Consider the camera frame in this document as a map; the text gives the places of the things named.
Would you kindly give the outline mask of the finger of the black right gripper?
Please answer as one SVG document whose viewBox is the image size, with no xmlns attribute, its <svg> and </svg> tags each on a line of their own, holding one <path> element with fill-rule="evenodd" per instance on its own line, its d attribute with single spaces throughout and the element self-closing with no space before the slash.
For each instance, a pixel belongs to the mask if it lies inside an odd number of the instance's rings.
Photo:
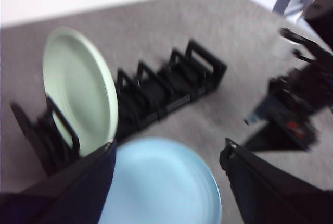
<svg viewBox="0 0 333 224">
<path fill-rule="evenodd" d="M 254 109 L 244 118 L 244 123 L 251 125 L 255 122 L 266 120 L 270 111 L 279 104 L 275 96 L 267 95 L 263 98 Z"/>
<path fill-rule="evenodd" d="M 250 151 L 307 151 L 310 132 L 302 128 L 281 127 L 273 122 L 249 137 L 244 145 Z"/>
</svg>

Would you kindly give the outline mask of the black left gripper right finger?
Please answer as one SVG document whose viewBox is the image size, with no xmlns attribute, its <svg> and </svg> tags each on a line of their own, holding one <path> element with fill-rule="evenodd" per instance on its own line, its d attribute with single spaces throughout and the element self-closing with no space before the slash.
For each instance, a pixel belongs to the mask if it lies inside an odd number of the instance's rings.
<svg viewBox="0 0 333 224">
<path fill-rule="evenodd" d="M 332 223 L 332 191 L 261 159 L 226 138 L 220 166 L 244 223 Z"/>
</svg>

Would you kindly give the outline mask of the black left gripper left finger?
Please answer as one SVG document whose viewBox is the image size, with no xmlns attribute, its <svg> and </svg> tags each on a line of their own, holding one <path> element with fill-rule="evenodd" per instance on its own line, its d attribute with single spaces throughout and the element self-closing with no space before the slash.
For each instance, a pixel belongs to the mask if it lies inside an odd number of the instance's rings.
<svg viewBox="0 0 333 224">
<path fill-rule="evenodd" d="M 1 223 L 98 223 L 116 150 L 107 143 L 21 192 L 1 193 Z"/>
</svg>

